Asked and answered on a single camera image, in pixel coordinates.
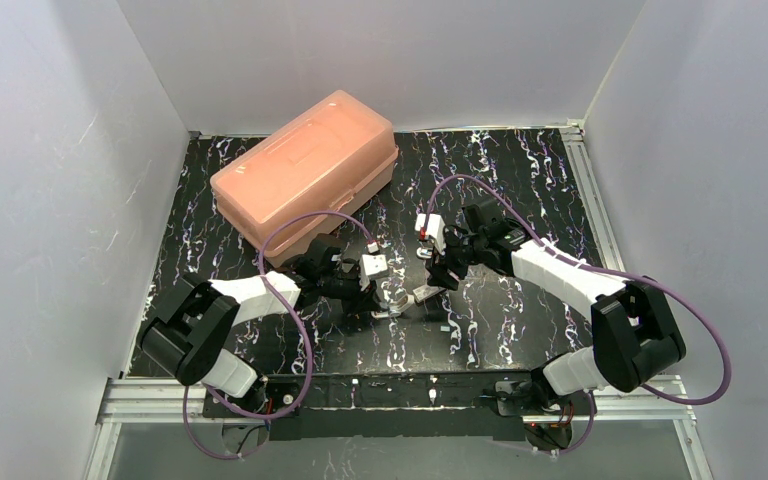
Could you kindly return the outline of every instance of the tabletop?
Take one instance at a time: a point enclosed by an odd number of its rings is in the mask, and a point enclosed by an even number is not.
[[[158,253],[146,314],[165,289],[186,272],[232,280],[257,274],[256,250],[216,210],[210,176],[262,138],[193,139],[187,150],[166,232]],[[378,239],[391,276],[390,293],[425,283],[413,225],[437,183],[454,173],[490,184],[546,238],[564,251],[600,265],[576,180],[557,129],[397,133],[393,180],[354,217]],[[452,182],[437,198],[448,223],[463,224],[460,208],[484,194]],[[365,244],[344,223],[346,256]],[[322,299],[301,317],[314,342],[317,373],[457,372],[530,369],[591,344],[589,324],[540,288],[471,267],[458,291],[411,307],[398,318],[346,316],[338,301]],[[302,373],[301,335],[288,315],[271,315],[234,327],[225,345],[265,373]],[[168,377],[135,349],[129,376]]]

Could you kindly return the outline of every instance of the gray wall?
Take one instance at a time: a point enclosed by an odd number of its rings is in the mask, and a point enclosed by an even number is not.
[[[189,130],[271,133],[341,88],[396,128],[584,116],[643,0],[119,0]]]
[[[113,0],[0,2],[0,478],[80,478],[187,142]]]
[[[627,265],[686,292],[731,348],[697,409],[718,478],[768,478],[768,2],[649,2],[587,122]],[[713,342],[683,318],[690,393]]]

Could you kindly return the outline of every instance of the box handle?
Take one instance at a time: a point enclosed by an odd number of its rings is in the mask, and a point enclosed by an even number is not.
[[[337,200],[331,202],[331,210],[340,210],[345,207],[347,203],[351,202],[355,198],[355,192],[352,189],[337,197]]]

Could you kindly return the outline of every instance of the floor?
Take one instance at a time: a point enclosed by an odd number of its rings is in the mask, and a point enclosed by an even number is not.
[[[209,448],[223,451],[219,426],[198,425],[196,434]],[[227,448],[236,450],[231,438],[227,443]],[[122,429],[109,478],[691,478],[670,421],[600,422],[587,448],[557,461],[523,452],[524,446],[481,437],[316,438],[267,442],[246,460],[220,461],[196,450],[181,425],[128,424]]]
[[[260,138],[194,139],[158,255],[148,308],[181,273],[234,279],[256,273],[255,250],[216,211],[209,178]],[[440,179],[476,175],[505,195],[544,236],[565,251],[599,263],[584,206],[555,129],[400,133],[392,182],[355,215],[378,238],[394,275],[388,291],[424,283],[412,226]],[[438,198],[448,221],[479,198],[472,185],[455,185]],[[337,234],[355,256],[360,232],[344,224]],[[539,288],[474,267],[457,292],[441,295],[397,319],[346,317],[338,302],[320,301],[303,312],[314,339],[319,373],[444,372],[528,369],[590,343],[582,318]],[[266,317],[232,331],[226,347],[267,373],[299,373],[300,335],[287,316]],[[137,350],[131,376],[167,376]]]

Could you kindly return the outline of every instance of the orange plastic box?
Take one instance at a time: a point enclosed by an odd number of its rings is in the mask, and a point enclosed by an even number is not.
[[[352,214],[393,178],[393,124],[337,91],[210,179],[219,212],[255,248],[289,220],[314,210]],[[280,265],[343,219],[315,217],[276,236],[265,257]]]

